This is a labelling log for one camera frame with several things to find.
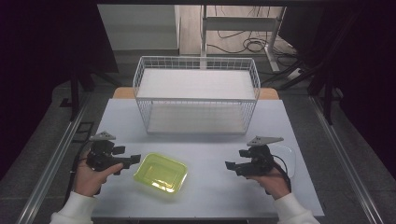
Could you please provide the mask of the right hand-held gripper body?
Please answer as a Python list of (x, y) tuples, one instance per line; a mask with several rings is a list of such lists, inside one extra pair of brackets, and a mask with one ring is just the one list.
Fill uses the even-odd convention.
[(251, 161), (245, 162), (246, 174), (249, 175), (267, 175), (273, 168), (276, 168), (281, 174), (284, 174), (282, 168), (275, 162), (274, 156), (268, 147), (269, 144), (283, 141), (282, 137), (263, 137), (256, 136), (247, 143), (251, 153)]

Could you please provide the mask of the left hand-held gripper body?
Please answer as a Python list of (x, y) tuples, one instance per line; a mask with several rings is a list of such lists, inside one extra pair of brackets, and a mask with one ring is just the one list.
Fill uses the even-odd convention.
[(106, 131), (100, 132), (89, 138), (92, 143), (90, 151), (86, 158), (86, 164), (96, 172), (102, 172), (107, 168), (121, 164), (125, 168), (122, 161), (117, 161), (113, 156), (113, 148), (116, 137)]

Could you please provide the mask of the white plastic container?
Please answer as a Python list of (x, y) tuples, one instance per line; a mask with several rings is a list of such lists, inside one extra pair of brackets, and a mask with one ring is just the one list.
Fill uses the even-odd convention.
[(293, 178), (295, 174), (296, 155), (294, 149), (278, 143), (269, 145), (271, 154), (275, 157), (275, 161), (288, 174), (289, 178)]

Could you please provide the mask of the green translucent plastic container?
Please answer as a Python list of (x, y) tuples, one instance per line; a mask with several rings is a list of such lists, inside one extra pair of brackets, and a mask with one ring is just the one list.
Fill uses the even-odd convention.
[(167, 194), (179, 192), (188, 167), (159, 153), (149, 153), (134, 174), (134, 181)]

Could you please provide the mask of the white wire basket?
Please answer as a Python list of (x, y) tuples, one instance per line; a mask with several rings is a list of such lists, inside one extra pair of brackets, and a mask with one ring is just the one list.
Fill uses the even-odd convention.
[(143, 56), (133, 88), (148, 133), (244, 134), (261, 94), (251, 58)]

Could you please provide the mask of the person's left hand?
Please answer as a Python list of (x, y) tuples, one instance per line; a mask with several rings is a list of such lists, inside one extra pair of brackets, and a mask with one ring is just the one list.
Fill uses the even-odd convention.
[(115, 164), (104, 171), (94, 171), (85, 161), (78, 164), (74, 192), (83, 196), (93, 197), (106, 183), (110, 175), (114, 175), (123, 168), (122, 163)]

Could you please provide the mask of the person's right hand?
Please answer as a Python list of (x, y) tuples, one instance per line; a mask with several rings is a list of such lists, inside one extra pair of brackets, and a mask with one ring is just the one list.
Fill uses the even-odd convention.
[(276, 168), (273, 168), (267, 175), (249, 175), (247, 176), (247, 179), (257, 181), (259, 185), (273, 197), (274, 200), (278, 200), (290, 194), (286, 180)]

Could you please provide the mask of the wooden table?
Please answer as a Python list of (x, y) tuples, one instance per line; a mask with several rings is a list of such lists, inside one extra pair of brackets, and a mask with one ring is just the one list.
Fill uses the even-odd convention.
[[(113, 97), (115, 99), (134, 99), (133, 87), (119, 87), (116, 88)], [(261, 88), (260, 100), (279, 100), (278, 93), (273, 88)]]

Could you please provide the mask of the black stand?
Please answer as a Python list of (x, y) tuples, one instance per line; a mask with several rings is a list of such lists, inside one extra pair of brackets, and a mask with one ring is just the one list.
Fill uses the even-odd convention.
[(77, 118), (78, 112), (80, 111), (78, 88), (82, 87), (84, 91), (93, 91), (95, 88), (92, 74), (97, 75), (99, 78), (114, 85), (115, 87), (121, 86), (121, 84), (115, 78), (91, 64), (74, 65), (69, 72), (71, 91), (71, 102), (69, 105), (71, 106), (71, 121), (74, 121)]
[(356, 7), (288, 7), (280, 36), (297, 48), (297, 61), (284, 72), (263, 81), (262, 86), (290, 75), (294, 68), (304, 66), (299, 76), (276, 89), (283, 91), (312, 77), (307, 93), (319, 95), (320, 91), (324, 91), (323, 116), (332, 124), (332, 64), (359, 14)]

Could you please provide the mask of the white power strip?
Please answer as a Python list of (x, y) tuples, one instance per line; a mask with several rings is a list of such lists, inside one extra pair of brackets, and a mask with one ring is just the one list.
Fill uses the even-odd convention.
[(299, 75), (301, 75), (304, 72), (303, 69), (301, 68), (296, 68), (294, 71), (292, 71), (288, 76), (287, 80), (293, 80), (297, 78)]

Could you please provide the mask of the white cabinet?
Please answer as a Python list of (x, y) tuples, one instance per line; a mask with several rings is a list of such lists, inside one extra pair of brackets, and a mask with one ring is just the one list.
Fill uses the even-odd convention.
[(179, 50), (179, 6), (97, 7), (113, 50)]

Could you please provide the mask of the aluminium rail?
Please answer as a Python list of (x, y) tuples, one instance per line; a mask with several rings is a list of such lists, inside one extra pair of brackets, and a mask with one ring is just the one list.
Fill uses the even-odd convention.
[(91, 99), (90, 93), (83, 93), (80, 100), (79, 111), (77, 112), (73, 121), (68, 123), (66, 130), (58, 144), (58, 146), (53, 151), (49, 161), (39, 177), (29, 199), (27, 200), (25, 206), (21, 210), (19, 217), (17, 218), (15, 224), (33, 224), (35, 217), (43, 203), (45, 196), (50, 188), (50, 185), (57, 174), (64, 155), (69, 148), (74, 134), (78, 129), (88, 103)]
[(381, 217), (369, 190), (363, 184), (356, 168), (347, 155), (346, 149), (344, 148), (339, 135), (323, 115), (324, 109), (320, 104), (319, 98), (315, 96), (309, 96), (309, 100), (316, 111), (318, 120), (331, 142), (332, 148), (335, 151), (335, 154), (346, 174), (346, 178), (355, 192), (363, 212), (367, 216), (367, 219), (371, 224), (385, 224), (384, 219)]

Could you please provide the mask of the white metal desk frame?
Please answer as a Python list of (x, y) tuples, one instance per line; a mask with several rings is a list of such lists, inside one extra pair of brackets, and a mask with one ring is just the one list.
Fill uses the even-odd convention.
[(273, 72), (279, 72), (275, 58), (275, 42), (286, 8), (281, 7), (275, 17), (228, 17), (208, 16), (207, 6), (202, 6), (200, 55), (206, 56), (206, 33), (208, 31), (267, 32), (270, 38), (263, 46), (265, 55)]

